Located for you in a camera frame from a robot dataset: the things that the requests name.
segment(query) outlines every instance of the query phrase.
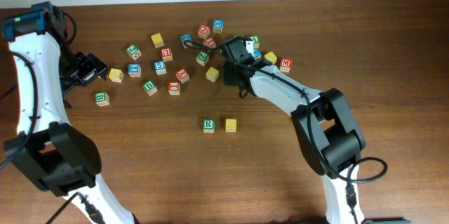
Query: green block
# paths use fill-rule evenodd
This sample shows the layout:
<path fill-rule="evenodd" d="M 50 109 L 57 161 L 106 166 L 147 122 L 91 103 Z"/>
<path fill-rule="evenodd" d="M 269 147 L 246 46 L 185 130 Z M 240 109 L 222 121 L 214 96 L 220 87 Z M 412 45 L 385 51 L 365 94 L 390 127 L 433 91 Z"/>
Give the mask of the green block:
<path fill-rule="evenodd" d="M 146 82 L 145 84 L 143 84 L 143 89 L 145 89 L 146 92 L 149 92 L 150 90 L 154 89 L 156 86 L 154 85 L 154 83 L 149 80 L 148 82 Z"/>
<path fill-rule="evenodd" d="M 135 53 L 137 53 L 139 51 L 139 48 L 133 44 L 128 49 L 126 49 L 126 51 L 128 53 L 130 53 L 131 55 L 134 55 Z"/>
<path fill-rule="evenodd" d="M 215 122 L 213 119 L 205 119 L 203 120 L 203 129 L 213 130 L 215 128 Z"/>
<path fill-rule="evenodd" d="M 103 102 L 106 101 L 106 93 L 103 91 L 102 93 L 95 94 L 95 102 Z"/>
<path fill-rule="evenodd" d="M 254 41 L 254 44 L 259 44 L 260 43 L 259 36 L 253 36 L 253 37 L 250 37 L 250 39 L 252 39 Z"/>
<path fill-rule="evenodd" d="M 204 53 L 203 51 L 202 52 L 200 52 L 197 56 L 196 56 L 196 58 L 198 58 L 199 60 L 201 60 L 201 61 L 206 61 L 207 59 L 208 59 L 208 57 L 209 57 L 209 55 L 208 54 L 206 54 L 206 53 Z"/>

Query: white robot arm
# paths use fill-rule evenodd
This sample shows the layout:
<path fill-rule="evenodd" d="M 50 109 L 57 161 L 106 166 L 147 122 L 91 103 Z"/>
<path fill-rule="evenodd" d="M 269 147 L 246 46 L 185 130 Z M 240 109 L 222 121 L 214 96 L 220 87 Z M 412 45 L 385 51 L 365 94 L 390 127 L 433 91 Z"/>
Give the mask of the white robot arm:
<path fill-rule="evenodd" d="M 58 14 L 61 14 L 58 8 L 49 2 L 32 8 L 34 11 L 30 13 L 11 18 L 11 25 L 6 21 L 4 35 L 9 40 L 10 50 L 19 53 L 32 64 L 38 96 L 36 126 L 29 146 L 18 150 L 18 143 L 28 133 L 32 122 L 30 118 L 34 92 L 31 72 L 25 62 L 16 57 L 14 62 L 20 95 L 17 127 L 19 137 L 5 144 L 6 154 L 20 151 L 21 154 L 13 163 L 40 190 L 51 190 L 56 196 L 63 196 L 65 199 L 75 193 L 80 194 L 91 207 L 86 207 L 81 197 L 73 198 L 72 203 L 91 223 L 138 223 L 107 187 L 100 173 L 100 155 L 96 146 L 70 126 L 62 99 L 62 88 L 67 91 L 76 85 L 86 85 L 96 77 L 104 78 L 107 68 L 93 55 L 73 55 L 68 51 L 65 39 L 59 37 L 61 33 L 64 36 L 64 32 L 56 30 L 58 27 L 65 27 L 65 23 L 58 19 Z M 47 20 L 50 15 L 56 16 L 55 22 Z M 44 31 L 40 32 L 39 26 L 44 27 Z M 60 81 L 62 50 L 66 61 L 75 62 L 69 77 L 62 77 L 66 79 L 63 80 L 65 84 Z M 39 153 L 47 144 L 54 144 L 56 150 L 46 154 Z M 57 164 L 45 165 L 48 160 Z"/>

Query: alphabet block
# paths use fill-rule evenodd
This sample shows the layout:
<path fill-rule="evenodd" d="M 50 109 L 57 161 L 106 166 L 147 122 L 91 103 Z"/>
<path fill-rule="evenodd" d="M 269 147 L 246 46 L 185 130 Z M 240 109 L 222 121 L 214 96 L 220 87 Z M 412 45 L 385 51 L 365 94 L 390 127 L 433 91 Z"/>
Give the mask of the alphabet block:
<path fill-rule="evenodd" d="M 187 73 L 187 70 L 185 70 L 184 68 L 176 72 L 176 77 L 181 82 L 181 84 L 189 81 L 190 79 L 189 73 Z"/>
<path fill-rule="evenodd" d="M 253 58 L 254 58 L 254 60 L 262 58 L 262 53 L 260 52 L 260 50 L 258 50 L 258 49 L 254 50 Z"/>
<path fill-rule="evenodd" d="M 123 81 L 123 72 L 119 69 L 111 68 L 109 71 L 109 79 L 111 79 L 111 81 L 121 83 Z"/>
<path fill-rule="evenodd" d="M 203 120 L 203 132 L 204 133 L 213 133 L 215 131 L 215 121 L 213 119 L 204 119 Z"/>
<path fill-rule="evenodd" d="M 250 39 L 252 39 L 254 41 L 254 48 L 259 48 L 259 37 L 258 36 L 252 36 L 250 37 Z"/>
<path fill-rule="evenodd" d="M 217 69 L 215 69 L 214 67 L 210 67 L 209 70 L 206 72 L 206 78 L 215 83 L 215 81 L 217 81 L 218 78 L 218 73 L 219 72 Z"/>
<path fill-rule="evenodd" d="M 156 70 L 156 74 L 166 74 L 166 64 L 163 61 L 158 61 L 154 63 L 154 69 Z"/>
<path fill-rule="evenodd" d="M 129 48 L 126 49 L 126 52 L 134 60 L 142 55 L 139 48 L 136 45 L 131 45 Z"/>
<path fill-rule="evenodd" d="M 223 20 L 213 20 L 212 32 L 216 34 L 223 33 Z"/>
<path fill-rule="evenodd" d="M 143 89 L 148 95 L 153 95 L 157 92 L 156 85 L 151 80 L 143 84 Z"/>
<path fill-rule="evenodd" d="M 184 34 L 184 35 L 181 35 L 181 43 L 182 43 L 182 46 L 184 47 L 184 48 L 187 48 L 187 46 L 185 46 L 184 45 L 184 41 L 185 40 L 192 40 L 192 37 L 190 36 L 190 34 Z"/>
<path fill-rule="evenodd" d="M 278 60 L 278 58 L 276 57 L 276 55 L 274 55 L 273 52 L 268 52 L 264 55 L 265 60 L 268 60 L 270 62 L 272 62 L 273 64 L 276 64 L 276 61 Z"/>
<path fill-rule="evenodd" d="M 198 29 L 198 37 L 202 39 L 207 39 L 210 34 L 210 27 L 206 27 L 205 25 L 201 25 Z"/>
<path fill-rule="evenodd" d="M 128 65 L 128 74 L 131 77 L 140 77 L 142 74 L 142 70 L 140 69 L 140 65 L 138 63 L 130 63 Z"/>
<path fill-rule="evenodd" d="M 236 119 L 226 119 L 226 132 L 233 133 L 237 131 L 237 120 Z"/>
<path fill-rule="evenodd" d="M 168 92 L 170 95 L 180 95 L 181 94 L 181 84 L 178 81 L 168 82 Z"/>
<path fill-rule="evenodd" d="M 213 40 L 213 38 L 209 38 L 209 39 L 205 39 L 204 40 L 204 45 L 208 46 L 209 48 L 216 48 L 217 47 L 217 43 Z"/>
<path fill-rule="evenodd" d="M 196 62 L 200 65 L 206 66 L 206 63 L 208 63 L 208 61 L 209 55 L 207 53 L 204 53 L 203 51 L 196 56 Z"/>
<path fill-rule="evenodd" d="M 160 47 L 163 46 L 163 40 L 162 40 L 161 34 L 159 34 L 159 33 L 153 34 L 152 35 L 152 40 L 153 40 L 154 46 L 156 48 L 160 48 Z"/>
<path fill-rule="evenodd" d="M 95 94 L 95 103 L 97 103 L 98 106 L 105 106 L 109 104 L 109 96 L 104 91 L 101 93 Z"/>
<path fill-rule="evenodd" d="M 282 58 L 281 60 L 281 66 L 279 67 L 279 70 L 282 72 L 290 72 L 290 69 L 293 66 L 293 61 L 287 58 Z"/>
<path fill-rule="evenodd" d="M 171 53 L 171 48 L 161 49 L 162 60 L 164 62 L 170 62 L 173 60 L 173 54 Z"/>

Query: wooden table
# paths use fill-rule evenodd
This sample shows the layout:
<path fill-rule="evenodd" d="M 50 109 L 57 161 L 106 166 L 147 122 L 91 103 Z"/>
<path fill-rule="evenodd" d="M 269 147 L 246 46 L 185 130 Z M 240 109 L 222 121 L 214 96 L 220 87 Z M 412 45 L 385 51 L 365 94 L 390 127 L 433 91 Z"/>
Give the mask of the wooden table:
<path fill-rule="evenodd" d="M 240 99 L 237 87 L 216 83 L 185 50 L 180 35 L 222 18 L 224 34 L 257 34 L 261 51 L 292 58 L 290 77 L 340 89 L 366 137 L 363 156 L 389 163 L 382 180 L 360 187 L 367 218 L 405 217 L 414 223 L 449 219 L 449 0 L 261 0 L 190 4 L 64 7 L 78 25 L 73 51 L 94 53 L 125 70 L 125 48 L 137 45 L 142 78 L 95 80 L 66 99 L 72 125 L 92 138 L 102 174 L 124 207 L 142 223 L 268 223 L 325 216 L 321 179 L 304 161 L 289 116 L 266 100 Z M 1 10 L 1 19 L 23 9 Z M 173 50 L 168 73 L 149 35 L 160 32 Z M 4 41 L 1 49 L 6 50 Z M 168 81 L 185 67 L 181 96 Z M 3 93 L 16 82 L 11 58 L 0 62 Z M 158 87 L 149 97 L 142 89 Z M 111 105 L 98 107 L 106 91 Z M 17 91 L 0 102 L 1 140 L 15 137 Z M 214 119 L 214 134 L 201 122 Z M 238 119 L 225 133 L 225 118 Z M 369 176 L 376 165 L 361 167 Z M 43 223 L 64 202 L 38 191 L 14 166 L 1 171 L 0 222 Z M 74 206 L 57 223 L 87 223 Z"/>

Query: blue block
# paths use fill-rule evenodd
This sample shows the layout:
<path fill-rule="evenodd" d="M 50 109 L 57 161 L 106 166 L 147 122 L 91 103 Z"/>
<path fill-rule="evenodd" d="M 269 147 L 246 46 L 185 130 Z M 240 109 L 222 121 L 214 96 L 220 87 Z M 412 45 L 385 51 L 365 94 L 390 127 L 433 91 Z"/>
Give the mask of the blue block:
<path fill-rule="evenodd" d="M 257 59 L 259 59 L 259 58 L 261 58 L 261 57 L 262 57 L 262 53 L 260 52 L 260 50 L 255 49 L 255 50 L 254 50 L 254 53 L 253 53 L 253 58 L 254 58 L 254 60 L 257 60 Z"/>
<path fill-rule="evenodd" d="M 223 20 L 213 20 L 213 27 L 222 28 L 223 27 Z"/>
<path fill-rule="evenodd" d="M 163 61 L 158 61 L 154 63 L 154 69 L 155 70 L 163 70 L 166 68 L 166 64 L 163 63 Z"/>
<path fill-rule="evenodd" d="M 139 64 L 130 63 L 128 66 L 128 73 L 138 73 L 138 72 L 139 72 Z"/>
<path fill-rule="evenodd" d="M 190 36 L 190 34 L 184 34 L 181 35 L 181 42 L 184 44 L 185 40 L 192 40 L 192 37 Z"/>

